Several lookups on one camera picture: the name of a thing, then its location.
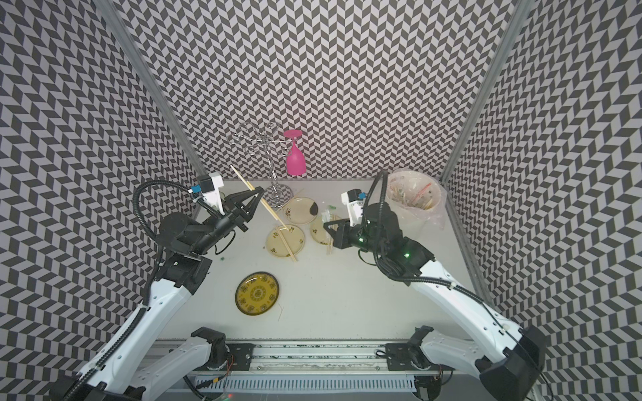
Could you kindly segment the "chopsticks green label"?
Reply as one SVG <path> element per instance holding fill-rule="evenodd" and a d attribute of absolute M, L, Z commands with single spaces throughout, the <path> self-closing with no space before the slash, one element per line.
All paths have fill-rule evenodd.
<path fill-rule="evenodd" d="M 240 171 L 234 167 L 233 165 L 230 165 L 230 168 L 232 171 L 237 175 L 239 180 L 249 189 L 249 190 L 255 190 L 255 187 L 248 181 L 246 180 L 240 173 Z M 288 229 L 286 224 L 283 222 L 283 220 L 278 216 L 277 212 L 270 207 L 270 205 L 262 198 L 261 199 L 261 204 L 264 207 L 264 209 L 271 215 L 271 217 L 285 230 Z"/>

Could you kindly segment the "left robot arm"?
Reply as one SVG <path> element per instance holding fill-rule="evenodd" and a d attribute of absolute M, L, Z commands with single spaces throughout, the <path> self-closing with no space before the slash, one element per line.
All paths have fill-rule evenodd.
<path fill-rule="evenodd" d="M 146 369 L 140 363 L 164 328 L 203 284 L 212 265 L 207 252 L 247 223 L 262 201 L 257 187 L 222 199 L 222 181 L 202 175 L 188 187 L 168 180 L 149 180 L 134 191 L 132 207 L 144 232 L 159 247 L 158 258 L 143 290 L 141 304 L 110 341 L 74 377 L 62 376 L 52 385 L 52 400 L 155 400 L 198 368 L 227 373 L 232 354 L 222 332 L 200 327 L 178 349 Z M 182 190 L 209 217 L 198 222 L 182 212 L 165 216 L 154 232 L 141 210 L 142 193 L 149 187 Z"/>

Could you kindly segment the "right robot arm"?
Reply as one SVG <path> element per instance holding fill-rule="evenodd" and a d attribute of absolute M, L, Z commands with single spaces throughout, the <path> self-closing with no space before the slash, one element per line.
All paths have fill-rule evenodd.
<path fill-rule="evenodd" d="M 369 252 L 386 278 L 431 299 L 469 335 L 463 340 L 434 327 L 418 327 L 406 343 L 414 368 L 445 367 L 478 379 L 496 400 L 527 400 L 543 378 L 546 335 L 501 315 L 454 279 L 433 252 L 405 236 L 386 202 L 387 184 L 383 170 L 367 192 L 353 189 L 342 194 L 348 218 L 324 223 L 334 247 Z"/>

